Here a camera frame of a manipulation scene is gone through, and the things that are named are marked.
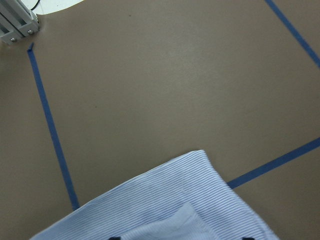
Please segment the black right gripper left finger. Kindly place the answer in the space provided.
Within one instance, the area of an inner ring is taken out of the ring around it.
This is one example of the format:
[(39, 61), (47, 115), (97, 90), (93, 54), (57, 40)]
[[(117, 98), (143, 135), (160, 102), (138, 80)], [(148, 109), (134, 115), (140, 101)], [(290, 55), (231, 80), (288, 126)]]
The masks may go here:
[(109, 240), (120, 240), (120, 236), (113, 236), (110, 237)]

